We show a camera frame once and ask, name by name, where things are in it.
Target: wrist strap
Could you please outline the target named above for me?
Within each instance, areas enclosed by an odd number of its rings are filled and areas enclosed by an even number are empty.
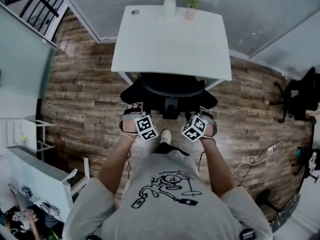
[[[121,133],[121,136],[127,136],[128,138],[130,138],[131,140],[133,140],[133,142],[136,142],[136,140],[134,138],[132,138],[127,132],[123,132]]]
[[[133,135],[133,136],[138,136],[139,135],[137,132],[124,131],[123,133],[126,134],[126,135]]]
[[[213,140],[215,144],[217,144],[216,140],[214,139],[213,136],[207,136],[207,135],[203,135],[200,140],[203,140],[203,139],[210,139],[210,140]]]

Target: cable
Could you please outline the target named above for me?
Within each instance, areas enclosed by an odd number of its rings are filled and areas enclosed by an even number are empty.
[[[252,167],[254,167],[255,161],[258,160],[258,159],[260,158],[260,156],[261,156],[268,148],[271,148],[272,146],[273,146],[273,145],[268,146],[267,148],[265,148],[264,150],[262,150],[256,159],[254,159],[253,157],[251,157],[251,158],[249,159],[249,163],[246,162],[247,164],[250,164],[251,167],[250,167],[249,170],[246,172],[246,174],[243,176],[243,178],[242,178],[239,186],[241,186],[242,182],[244,182],[246,176],[247,176],[248,173],[251,171]],[[241,165],[243,165],[243,164],[244,164],[244,156],[242,156],[242,163],[232,172],[232,174],[233,174]]]
[[[205,153],[205,152],[203,151],[203,152],[201,153],[201,155],[200,155],[200,160],[199,160],[199,165],[198,165],[198,172],[199,172],[199,170],[200,170],[200,163],[201,163],[202,155],[203,155],[204,153]]]
[[[128,163],[128,167],[127,167],[128,168],[128,180],[130,179],[131,164],[129,162],[129,158],[131,157],[131,155],[132,155],[132,153],[131,153],[131,151],[129,151],[129,153],[128,153],[127,157],[126,157],[126,161]]]
[[[277,143],[276,145],[268,146],[267,148],[265,148],[264,150],[261,151],[261,153],[258,155],[258,157],[257,157],[256,159],[254,159],[253,157],[251,157],[251,158],[249,159],[249,162],[246,162],[246,161],[245,161],[245,156],[243,155],[242,158],[241,158],[241,159],[242,159],[242,162],[241,162],[241,163],[238,165],[238,167],[232,172],[232,174],[234,174],[234,173],[239,169],[239,167],[242,166],[243,164],[249,164],[249,165],[251,165],[251,166],[256,166],[256,165],[261,164],[262,162],[268,160],[268,159],[272,156],[272,154],[275,153],[274,150],[276,149],[276,147],[277,147],[278,145],[280,145],[281,143],[283,144],[283,149],[282,149],[282,151],[275,157],[275,159],[274,159],[274,161],[273,161],[274,165],[275,165],[275,166],[278,166],[278,165],[285,159],[285,157],[287,156],[287,154],[286,154],[286,155],[283,157],[283,159],[282,159],[278,164],[276,164],[276,159],[284,152],[284,150],[285,150],[285,148],[286,148],[286,144],[285,144],[283,141],[280,141],[280,142]],[[270,153],[265,159],[262,159],[262,160],[259,161],[259,162],[255,162],[255,161],[262,155],[262,153],[263,153],[264,151],[266,151],[266,150],[268,150],[269,148],[272,148],[272,147],[274,147],[274,148],[272,149],[271,153]]]

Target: shoe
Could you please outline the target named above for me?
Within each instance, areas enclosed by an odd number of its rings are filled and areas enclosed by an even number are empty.
[[[170,145],[171,143],[171,132],[167,129],[164,129],[161,133],[161,140],[160,143],[167,143]]]

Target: desk leg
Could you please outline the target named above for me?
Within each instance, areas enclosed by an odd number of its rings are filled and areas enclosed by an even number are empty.
[[[127,73],[127,72],[118,72],[118,73],[129,85],[132,86],[134,84],[135,80],[130,73]]]
[[[209,91],[210,89],[212,89],[213,87],[217,86],[218,84],[220,84],[222,82],[223,82],[222,79],[211,79],[206,83],[205,90]]]

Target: railing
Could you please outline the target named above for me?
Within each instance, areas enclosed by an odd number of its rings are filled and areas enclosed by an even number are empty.
[[[63,2],[63,0],[29,0],[19,16],[45,35],[54,17],[59,17],[57,11]]]

